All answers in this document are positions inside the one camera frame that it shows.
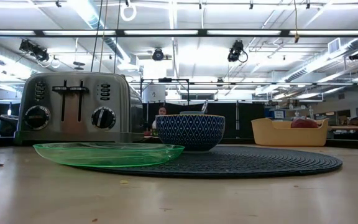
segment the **person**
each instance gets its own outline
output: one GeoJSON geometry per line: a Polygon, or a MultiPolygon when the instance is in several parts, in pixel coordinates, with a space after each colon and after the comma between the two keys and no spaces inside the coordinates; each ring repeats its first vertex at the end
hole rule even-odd
{"type": "MultiPolygon", "coordinates": [[[[158,115],[167,115],[167,109],[164,106],[160,106],[160,109],[158,109],[158,115]]],[[[157,123],[154,120],[152,124],[152,129],[156,129],[156,128],[157,128],[157,123]]]]}

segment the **yellow basket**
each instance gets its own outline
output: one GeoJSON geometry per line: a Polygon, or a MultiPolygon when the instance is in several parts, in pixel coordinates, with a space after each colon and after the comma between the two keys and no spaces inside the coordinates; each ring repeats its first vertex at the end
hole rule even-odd
{"type": "Polygon", "coordinates": [[[255,119],[252,122],[255,142],[261,146],[324,146],[328,119],[319,120],[319,128],[291,128],[291,121],[255,119]]]}

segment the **air duct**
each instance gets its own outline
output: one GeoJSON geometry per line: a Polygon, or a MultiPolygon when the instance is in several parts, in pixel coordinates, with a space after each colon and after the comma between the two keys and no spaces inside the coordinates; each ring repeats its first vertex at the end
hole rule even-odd
{"type": "MultiPolygon", "coordinates": [[[[81,16],[81,18],[92,28],[99,29],[101,34],[105,28],[104,22],[100,20],[99,22],[99,13],[96,10],[97,7],[92,0],[68,0],[70,6],[81,16]]],[[[118,60],[121,63],[130,63],[131,58],[122,47],[116,42],[112,37],[104,37],[103,41],[107,46],[117,55],[118,60]]]]}
{"type": "MultiPolygon", "coordinates": [[[[305,64],[300,67],[290,70],[281,80],[278,82],[291,82],[294,79],[297,79],[303,75],[307,75],[319,68],[322,68],[330,63],[333,63],[334,60],[338,57],[343,57],[346,55],[353,54],[358,50],[358,38],[352,39],[335,51],[330,53],[328,50],[324,50],[320,54],[316,55],[312,59],[308,60],[305,64]]],[[[255,91],[256,95],[269,93],[274,89],[278,88],[278,85],[269,85],[257,88],[255,91]]]]}

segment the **red object in basket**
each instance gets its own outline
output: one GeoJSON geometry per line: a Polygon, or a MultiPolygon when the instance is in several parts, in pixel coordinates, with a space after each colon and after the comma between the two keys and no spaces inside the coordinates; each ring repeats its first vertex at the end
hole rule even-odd
{"type": "Polygon", "coordinates": [[[295,119],[291,123],[291,128],[318,128],[318,123],[312,119],[295,119]]]}

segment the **toaster dial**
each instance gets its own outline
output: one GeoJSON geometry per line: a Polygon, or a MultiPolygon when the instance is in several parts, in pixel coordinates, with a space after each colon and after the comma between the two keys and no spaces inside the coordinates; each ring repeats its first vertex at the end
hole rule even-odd
{"type": "Polygon", "coordinates": [[[102,106],[92,114],[92,124],[101,129],[111,129],[116,124],[116,114],[108,107],[102,106]]]}
{"type": "Polygon", "coordinates": [[[43,106],[33,106],[25,112],[24,122],[33,130],[41,130],[49,122],[49,110],[43,106]]]}

